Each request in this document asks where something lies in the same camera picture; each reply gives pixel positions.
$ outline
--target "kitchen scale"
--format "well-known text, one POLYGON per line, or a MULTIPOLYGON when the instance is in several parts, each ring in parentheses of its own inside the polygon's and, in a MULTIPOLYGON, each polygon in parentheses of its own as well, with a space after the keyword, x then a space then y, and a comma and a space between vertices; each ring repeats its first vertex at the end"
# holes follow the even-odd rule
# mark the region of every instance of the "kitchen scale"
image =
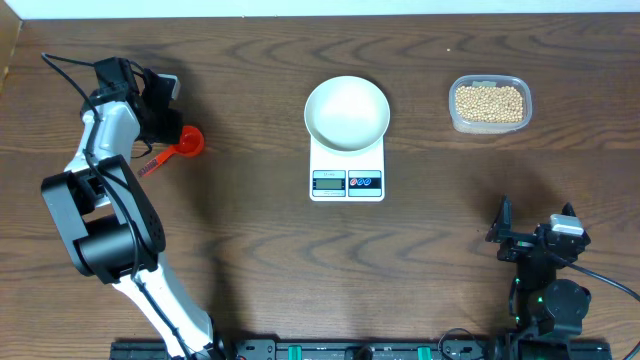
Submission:
POLYGON ((382 91, 354 76, 320 84, 305 106, 313 201, 382 201, 384 141, 391 111, 382 91))

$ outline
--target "red measuring spoon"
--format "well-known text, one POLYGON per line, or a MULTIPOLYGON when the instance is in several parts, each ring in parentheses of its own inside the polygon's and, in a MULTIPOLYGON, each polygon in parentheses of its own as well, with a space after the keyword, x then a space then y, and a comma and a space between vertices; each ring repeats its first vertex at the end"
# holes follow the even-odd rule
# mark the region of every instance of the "red measuring spoon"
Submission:
POLYGON ((174 154, 184 157, 194 157, 204 149, 204 136, 195 126, 186 125, 182 128, 180 143, 169 148, 149 161, 142 169, 138 170, 138 176, 147 176, 164 164, 174 154))

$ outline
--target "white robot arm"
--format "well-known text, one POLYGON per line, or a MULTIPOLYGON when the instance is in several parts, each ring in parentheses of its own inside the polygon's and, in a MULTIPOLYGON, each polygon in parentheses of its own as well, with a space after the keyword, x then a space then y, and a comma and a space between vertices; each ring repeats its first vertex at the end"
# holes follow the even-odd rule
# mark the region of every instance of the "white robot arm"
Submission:
MULTIPOLYGON (((68 59, 43 54, 61 72, 51 58, 68 59)), ((43 181, 42 196, 76 268, 127 295, 162 335, 172 359, 220 360, 212 320, 169 266, 162 224, 128 166, 136 140, 179 141, 182 119, 168 105, 180 83, 141 67, 134 72, 132 64, 139 67, 122 58, 80 63, 95 68, 100 88, 90 97, 81 93, 85 130, 78 151, 63 173, 43 181), (142 94, 134 74, 143 78, 142 94), (114 214, 83 220, 108 204, 114 214)))

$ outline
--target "wooden table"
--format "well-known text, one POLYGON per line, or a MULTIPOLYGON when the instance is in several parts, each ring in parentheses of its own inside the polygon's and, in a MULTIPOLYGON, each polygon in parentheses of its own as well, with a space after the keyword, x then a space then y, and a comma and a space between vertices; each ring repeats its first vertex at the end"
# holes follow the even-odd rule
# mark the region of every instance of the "wooden table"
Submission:
MULTIPOLYGON (((572 201, 593 240, 579 264, 640 290, 639 49, 640 15, 28 21, 0 99, 0 358, 105 359, 115 339, 158 338, 127 298, 73 268, 42 201, 40 182, 83 130, 81 98, 42 51, 179 76, 175 107, 204 129, 206 151, 141 183, 171 264, 219 329, 437 339, 513 326, 515 266, 484 242, 503 193, 520 231, 572 201), (529 84, 526 129, 453 129, 449 87, 477 73, 529 84), (308 198, 304 103, 344 74, 391 102, 379 204, 308 198)), ((64 69, 96 87, 90 69, 64 69)), ((638 341, 638 304, 559 275, 593 294, 583 335, 621 358, 638 341)))

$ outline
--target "white bowl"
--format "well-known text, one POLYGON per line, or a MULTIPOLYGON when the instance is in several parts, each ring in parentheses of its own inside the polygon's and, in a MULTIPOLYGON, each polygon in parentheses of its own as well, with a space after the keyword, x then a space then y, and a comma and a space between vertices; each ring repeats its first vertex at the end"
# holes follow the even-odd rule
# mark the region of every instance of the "white bowl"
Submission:
POLYGON ((313 90, 304 108, 309 134, 338 153, 360 152, 380 140, 391 110, 382 91, 355 76, 329 79, 313 90))

